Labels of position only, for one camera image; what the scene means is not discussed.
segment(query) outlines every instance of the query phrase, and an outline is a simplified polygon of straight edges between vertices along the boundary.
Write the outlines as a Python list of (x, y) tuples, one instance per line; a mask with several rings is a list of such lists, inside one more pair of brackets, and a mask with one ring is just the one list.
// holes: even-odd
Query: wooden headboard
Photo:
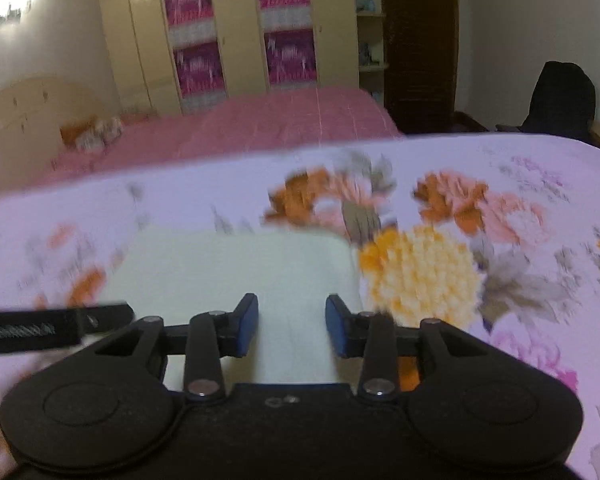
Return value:
[(112, 110), (78, 83), (54, 76), (0, 91), (0, 192), (26, 186), (62, 148), (60, 126)]

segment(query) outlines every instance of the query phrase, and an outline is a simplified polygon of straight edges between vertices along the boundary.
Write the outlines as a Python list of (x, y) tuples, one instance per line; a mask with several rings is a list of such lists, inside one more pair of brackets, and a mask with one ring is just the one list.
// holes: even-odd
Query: dark wooden door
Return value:
[(444, 132), (454, 111), (457, 0), (384, 0), (385, 103), (405, 133)]

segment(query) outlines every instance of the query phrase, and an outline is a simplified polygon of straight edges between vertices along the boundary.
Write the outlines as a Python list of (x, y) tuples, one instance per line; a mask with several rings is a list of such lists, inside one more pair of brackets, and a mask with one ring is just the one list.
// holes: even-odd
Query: cushion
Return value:
[(89, 129), (75, 139), (75, 149), (82, 153), (100, 153), (105, 143), (95, 129)]
[(91, 130), (96, 125), (96, 121), (97, 117), (91, 116), (86, 121), (60, 126), (60, 135), (64, 145), (68, 148), (75, 148), (76, 139), (87, 130)]
[(122, 135), (122, 121), (119, 117), (98, 121), (95, 125), (94, 132), (102, 139), (102, 142), (104, 142), (106, 146), (109, 146)]

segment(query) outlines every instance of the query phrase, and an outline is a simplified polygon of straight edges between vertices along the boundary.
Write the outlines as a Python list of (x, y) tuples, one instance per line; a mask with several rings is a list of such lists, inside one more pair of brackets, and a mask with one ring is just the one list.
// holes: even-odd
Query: white wall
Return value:
[(98, 0), (36, 0), (21, 23), (0, 28), (0, 89), (32, 75), (64, 76), (118, 108)]
[(522, 124), (546, 61), (579, 64), (598, 93), (600, 0), (460, 0), (459, 110)]

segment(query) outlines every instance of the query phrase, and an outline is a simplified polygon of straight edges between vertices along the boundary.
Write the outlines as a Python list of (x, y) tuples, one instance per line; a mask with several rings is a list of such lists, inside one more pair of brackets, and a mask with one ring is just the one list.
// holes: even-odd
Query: pink flower print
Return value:
[(331, 177), (325, 193), (315, 202), (312, 220), (316, 225), (349, 237), (344, 219), (344, 203), (378, 212), (385, 201), (384, 194), (372, 192), (368, 178), (337, 174)]
[(484, 231), (492, 242), (515, 244), (533, 249), (549, 240), (551, 233), (544, 221), (546, 209), (529, 203), (513, 193), (487, 192), (478, 203)]
[(496, 332), (488, 343), (499, 350), (531, 365), (561, 381), (574, 393), (578, 393), (578, 375), (573, 370), (565, 370), (560, 365), (560, 349), (541, 341), (537, 335), (530, 335), (530, 343), (521, 343), (511, 332)]
[(562, 177), (560, 176), (559, 173), (544, 170), (538, 163), (532, 161), (528, 157), (514, 156), (514, 157), (512, 157), (511, 161), (513, 163), (517, 164), (518, 166), (525, 168), (526, 170), (537, 171), (538, 173), (540, 173), (542, 178), (545, 181), (547, 181), (549, 184), (554, 184), (555, 186), (558, 186), (558, 187), (565, 187)]

